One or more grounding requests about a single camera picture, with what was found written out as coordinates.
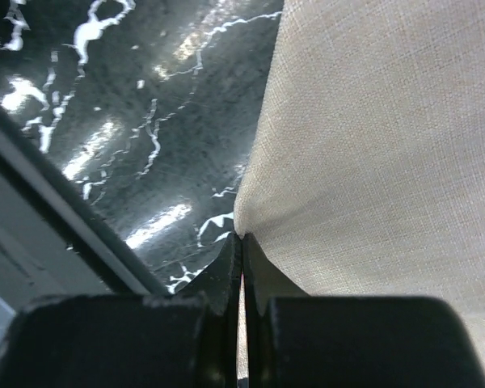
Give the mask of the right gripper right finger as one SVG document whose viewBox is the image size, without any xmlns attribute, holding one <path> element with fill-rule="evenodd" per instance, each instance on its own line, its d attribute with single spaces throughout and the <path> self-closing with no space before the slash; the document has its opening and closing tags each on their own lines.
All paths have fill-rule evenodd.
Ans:
<svg viewBox="0 0 485 388">
<path fill-rule="evenodd" d="M 445 302 L 422 296 L 311 296 L 242 239 L 251 387 L 485 387 Z"/>
</svg>

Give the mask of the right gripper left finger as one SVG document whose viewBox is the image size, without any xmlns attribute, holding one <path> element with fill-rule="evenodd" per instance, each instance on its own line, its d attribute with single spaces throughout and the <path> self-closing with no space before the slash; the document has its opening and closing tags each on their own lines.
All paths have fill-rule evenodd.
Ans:
<svg viewBox="0 0 485 388">
<path fill-rule="evenodd" d="M 0 387 L 235 387 L 241 242 L 181 291 L 49 296 L 0 343 Z"/>
</svg>

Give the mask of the beige cloth napkin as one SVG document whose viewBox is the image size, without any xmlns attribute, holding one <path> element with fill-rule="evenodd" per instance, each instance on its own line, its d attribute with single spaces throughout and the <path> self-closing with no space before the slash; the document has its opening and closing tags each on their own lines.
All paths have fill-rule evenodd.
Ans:
<svg viewBox="0 0 485 388">
<path fill-rule="evenodd" d="M 485 1 L 287 1 L 238 234 L 312 294 L 423 294 L 485 370 Z"/>
</svg>

